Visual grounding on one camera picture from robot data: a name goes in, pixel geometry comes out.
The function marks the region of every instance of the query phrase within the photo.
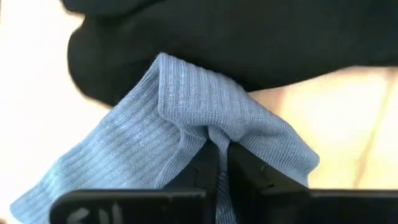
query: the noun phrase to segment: black garment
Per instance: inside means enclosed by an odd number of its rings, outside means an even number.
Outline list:
[[[87,96],[117,104],[159,52],[247,91],[352,66],[398,65],[397,0],[64,0],[84,13],[68,64]]]

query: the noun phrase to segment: beige background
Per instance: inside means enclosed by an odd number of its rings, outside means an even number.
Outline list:
[[[67,70],[81,18],[55,0],[2,0],[0,217],[82,140],[108,109],[82,97]],[[398,189],[398,70],[350,68],[253,93],[321,156],[311,187]]]

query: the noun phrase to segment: fabric fold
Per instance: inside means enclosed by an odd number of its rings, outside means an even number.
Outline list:
[[[71,190],[161,188],[207,139],[221,154],[218,223],[234,223],[226,173],[230,141],[303,185],[319,160],[289,124],[234,81],[160,54],[138,85],[11,212],[22,223],[48,223],[51,204]]]

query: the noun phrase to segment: black fabric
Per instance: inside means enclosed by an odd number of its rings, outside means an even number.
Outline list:
[[[77,87],[114,106],[159,52],[224,73],[247,91],[352,66],[398,65],[396,0],[65,0]]]

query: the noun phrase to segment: ribbed knit fabric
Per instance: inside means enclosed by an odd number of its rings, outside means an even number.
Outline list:
[[[22,223],[48,223],[57,197],[76,189],[158,189],[207,139],[220,149],[217,223],[235,223],[226,149],[239,142],[303,185],[318,156],[285,121],[225,76],[160,54],[97,127],[11,205]]]

